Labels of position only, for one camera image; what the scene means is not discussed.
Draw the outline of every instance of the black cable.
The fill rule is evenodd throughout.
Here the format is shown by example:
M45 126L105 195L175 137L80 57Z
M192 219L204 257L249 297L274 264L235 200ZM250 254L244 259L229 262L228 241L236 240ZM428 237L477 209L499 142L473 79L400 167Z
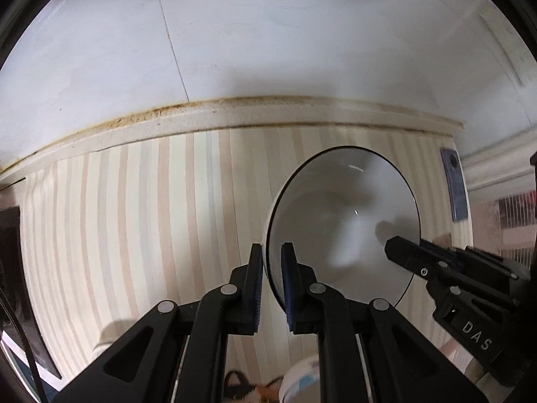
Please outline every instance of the black cable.
M15 312L13 311L11 305L9 304L9 301L7 301L7 297L4 294L4 291L2 291L2 289L0 289L0 306L2 307L2 309L4 309L7 317L9 318L9 320L15 327L15 330L17 331L17 334L19 335L19 338L22 342L24 353L26 354L26 359L28 360L28 366L32 373L33 381L36 385L36 390L39 396L39 400L41 400L41 403L48 403L47 394L45 394L45 389L43 388L43 382L41 381L41 377L39 376L39 372L37 370L36 359L33 356L30 342L28 341L28 338L26 338L26 335L22 329L22 326L20 325L20 322L17 319Z

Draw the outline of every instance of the striped wallpaper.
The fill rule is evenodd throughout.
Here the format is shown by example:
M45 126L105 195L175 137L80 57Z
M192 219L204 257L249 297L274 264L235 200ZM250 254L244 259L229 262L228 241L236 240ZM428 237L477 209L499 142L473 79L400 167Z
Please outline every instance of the striped wallpaper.
M352 144L386 156L417 197L422 237L451 233L471 244L469 221L453 223L439 149L447 137L402 130L310 126L243 128L131 143L57 162L27 177L22 252L38 325L68 379L160 300L188 303L227 282L261 242L273 198L307 158ZM232 337L228 366L269 381L316 351L314 336L287 332L264 281L259 333ZM446 333L414 278L399 310L436 346Z

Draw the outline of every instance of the bowl rim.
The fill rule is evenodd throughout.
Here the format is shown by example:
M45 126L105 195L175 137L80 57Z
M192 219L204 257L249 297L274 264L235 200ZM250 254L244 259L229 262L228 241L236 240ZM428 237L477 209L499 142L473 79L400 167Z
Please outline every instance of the bowl rim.
M370 153L376 154L377 156L381 157L386 162L388 162L399 173L399 175L402 177L402 179L405 181L406 185L408 186L408 188L410 190L410 194L412 195L412 198L414 200L414 204L416 206L416 212L418 214L418 224L419 224L418 228L420 230L420 238L422 237L422 218L420 216L420 209L418 208L418 203L416 201L416 196L414 195L414 192L413 192L410 184L406 180L405 176L403 175L403 173L399 170L399 168L397 168L394 165L394 163L392 161L390 161L390 159L386 158L385 156L382 156L382 154L377 153L375 150L372 150L370 148L365 148L365 147L362 147L362 146L359 146L359 145L336 145L336 146L324 149L324 150L314 154L309 159L305 160L293 172L293 174L291 174L291 176L289 176L289 178L287 179L287 181L285 182L283 187L278 192L278 196L276 197L276 200L275 200L274 204L272 205L272 211L271 211L270 216L268 218L269 222L267 224L266 238L265 238L265 241L264 241L264 244L263 244L264 253L262 254L262 257L263 257L263 261L264 261L264 264L265 264L264 266L265 266L265 272L266 272L267 279L268 279L268 284L270 285L270 289L272 291L272 294L275 296L276 301L278 302L278 304L280 305L280 307L283 310L285 310L285 304L284 304L284 301L280 298L278 290L276 289L276 285L275 285L275 283L273 281L272 272L271 272L271 268L270 268L270 259L268 258L269 257L270 235L271 235L271 231L272 231L272 223L273 223L275 215L276 215L276 210L278 209L278 205L280 204L281 199L282 199L286 189L289 187L289 185L291 184L293 179L298 175L298 173L300 171L302 171L306 167L306 165L308 165L310 162L312 162L316 158L322 156L323 154L326 154L326 153L328 153L330 151L340 150L340 149L355 149L355 150L361 150L361 151L368 151ZM408 291L408 288L410 287L410 284L412 283L413 279L414 279L414 274L410 273L410 279L408 281L408 284L407 284L406 288L404 289L403 293L401 294L401 296L399 297L399 300L397 301L397 303L394 304L394 307L397 307L397 305L401 302L401 300L405 296L406 292Z

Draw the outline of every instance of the wall switch plate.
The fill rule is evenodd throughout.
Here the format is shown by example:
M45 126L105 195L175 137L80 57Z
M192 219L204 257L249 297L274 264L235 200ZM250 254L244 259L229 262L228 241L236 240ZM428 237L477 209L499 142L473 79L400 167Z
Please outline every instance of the wall switch plate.
M462 178L461 162L455 150L441 148L444 171L446 172L451 214L453 221L468 219L468 201L466 200L465 182Z

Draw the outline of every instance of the screw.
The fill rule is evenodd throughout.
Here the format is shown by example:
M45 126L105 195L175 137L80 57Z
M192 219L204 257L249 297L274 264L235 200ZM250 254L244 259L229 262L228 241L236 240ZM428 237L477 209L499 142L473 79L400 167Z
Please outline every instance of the screw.
M387 311L390 307L390 303L388 303L384 298L376 298L373 300L373 307L377 311Z
M170 300L164 300L164 301L161 301L158 306L157 306L157 310L161 313L161 314L167 314L168 312L171 312L174 310L174 302L173 301L170 301Z
M324 291L327 290L327 287L325 287L322 283L312 283L309 285L309 290L313 294L322 294Z
M237 287L231 283L220 288L220 292L225 296L231 296L237 292Z

